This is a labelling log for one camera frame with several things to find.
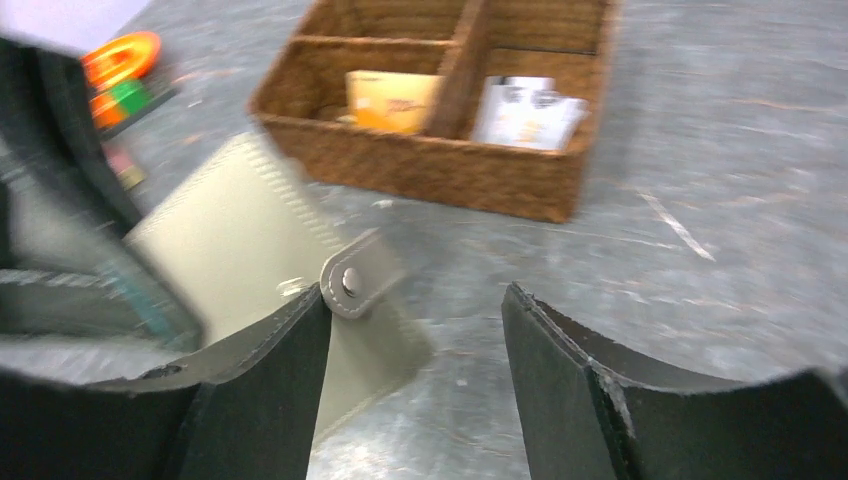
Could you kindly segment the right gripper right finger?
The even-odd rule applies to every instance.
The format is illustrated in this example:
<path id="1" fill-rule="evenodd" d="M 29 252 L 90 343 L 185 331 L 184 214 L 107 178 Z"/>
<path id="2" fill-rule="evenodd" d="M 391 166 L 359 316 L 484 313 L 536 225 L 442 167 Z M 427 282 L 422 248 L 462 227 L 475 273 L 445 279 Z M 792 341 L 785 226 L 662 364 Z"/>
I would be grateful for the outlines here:
<path id="1" fill-rule="evenodd" d="M 847 374 L 740 382 L 634 351 L 518 284 L 502 320 L 535 479 L 843 479 Z"/>

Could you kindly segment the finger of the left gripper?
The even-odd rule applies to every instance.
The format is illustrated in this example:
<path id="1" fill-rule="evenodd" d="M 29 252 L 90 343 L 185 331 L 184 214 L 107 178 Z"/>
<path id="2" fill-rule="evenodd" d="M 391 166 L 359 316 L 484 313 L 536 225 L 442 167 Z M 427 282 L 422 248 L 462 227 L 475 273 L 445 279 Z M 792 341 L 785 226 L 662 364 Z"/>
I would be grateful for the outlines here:
<path id="1" fill-rule="evenodd" d="M 1 330 L 135 337 L 188 352 L 200 321 L 125 243 L 141 213 L 112 172 L 81 63 L 1 42 Z"/>

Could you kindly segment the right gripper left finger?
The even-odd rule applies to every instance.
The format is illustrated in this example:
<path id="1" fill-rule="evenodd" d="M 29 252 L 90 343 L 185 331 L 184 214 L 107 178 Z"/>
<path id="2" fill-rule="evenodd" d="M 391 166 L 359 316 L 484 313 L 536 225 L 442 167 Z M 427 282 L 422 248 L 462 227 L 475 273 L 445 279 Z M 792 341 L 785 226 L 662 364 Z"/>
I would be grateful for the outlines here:
<path id="1" fill-rule="evenodd" d="M 302 479 L 332 314 L 318 287 L 136 379 L 1 374 L 5 479 Z"/>

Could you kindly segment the grey card holder wallet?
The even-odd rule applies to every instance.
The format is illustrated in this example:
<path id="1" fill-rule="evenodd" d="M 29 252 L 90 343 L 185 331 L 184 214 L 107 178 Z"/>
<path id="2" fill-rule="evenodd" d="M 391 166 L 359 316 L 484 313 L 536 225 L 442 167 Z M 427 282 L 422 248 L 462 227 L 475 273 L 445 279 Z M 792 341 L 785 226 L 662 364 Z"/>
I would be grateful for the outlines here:
<path id="1" fill-rule="evenodd" d="M 391 297 L 402 276 L 375 231 L 341 238 L 294 169 L 232 137 L 126 237 L 200 321 L 199 350 L 317 286 L 333 314 L 316 442 L 410 381 L 432 348 Z"/>

